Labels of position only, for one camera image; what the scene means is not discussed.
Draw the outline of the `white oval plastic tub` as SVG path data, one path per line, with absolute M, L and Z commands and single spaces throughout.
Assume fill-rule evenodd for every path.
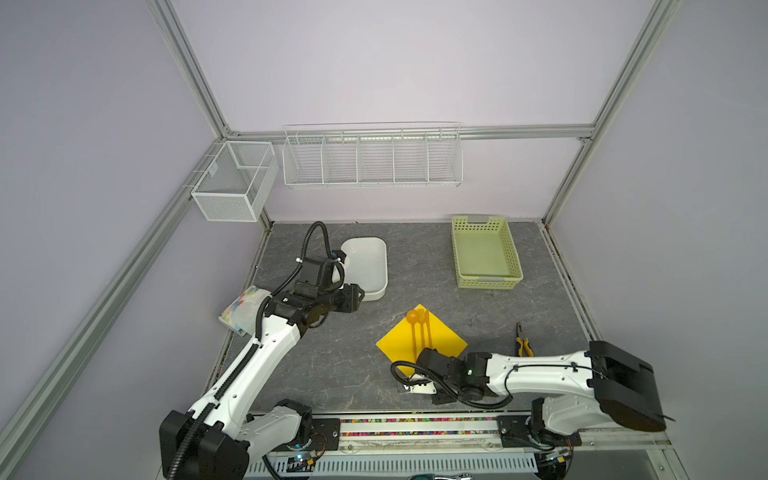
M 357 284 L 364 292 L 363 302 L 380 300 L 389 283 L 387 245 L 378 237 L 358 237 L 346 240 L 341 250 L 345 282 Z

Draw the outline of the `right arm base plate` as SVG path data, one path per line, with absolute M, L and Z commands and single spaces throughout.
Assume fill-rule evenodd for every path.
M 578 432 L 564 436 L 544 429 L 535 431 L 529 415 L 501 415 L 496 418 L 496 421 L 501 445 L 504 448 L 530 448 L 545 452 L 582 445 Z

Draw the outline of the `orange plastic spoon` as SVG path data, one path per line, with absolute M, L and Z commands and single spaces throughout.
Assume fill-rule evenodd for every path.
M 418 357 L 419 352 L 419 341 L 417 339 L 417 326 L 420 323 L 421 315 L 418 310 L 413 309 L 408 312 L 406 315 L 406 320 L 410 325 L 411 328 L 411 344 L 412 344 L 412 351 L 413 351 L 413 360 L 416 360 Z

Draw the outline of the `orange plastic fork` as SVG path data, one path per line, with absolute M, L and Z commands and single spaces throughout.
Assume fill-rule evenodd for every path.
M 417 323 L 420 328 L 421 348 L 425 349 L 428 346 L 429 312 L 425 309 L 420 309 L 416 313 Z

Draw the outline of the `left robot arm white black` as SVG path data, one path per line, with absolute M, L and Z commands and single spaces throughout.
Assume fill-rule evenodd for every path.
M 307 255 L 268 293 L 255 314 L 254 333 L 222 378 L 187 411 L 173 410 L 159 427 L 161 473 L 166 479 L 241 479 L 253 459 L 280 446 L 306 447 L 312 410 L 292 400 L 250 418 L 252 404 L 287 353 L 332 312 L 354 313 L 365 292 L 346 281 L 341 250 Z

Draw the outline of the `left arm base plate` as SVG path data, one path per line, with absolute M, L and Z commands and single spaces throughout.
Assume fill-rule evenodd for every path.
M 290 451 L 336 451 L 340 440 L 340 418 L 313 418 L 311 425 L 302 426 L 298 436 L 285 448 Z

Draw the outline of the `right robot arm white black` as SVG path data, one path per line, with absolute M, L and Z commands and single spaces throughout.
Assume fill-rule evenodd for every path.
M 535 357 L 472 352 L 457 358 L 425 349 L 414 362 L 392 362 L 390 372 L 400 385 L 436 404 L 499 410 L 515 395 L 531 393 L 528 435 L 539 444 L 607 423 L 663 432 L 669 420 L 651 364 L 607 341 Z

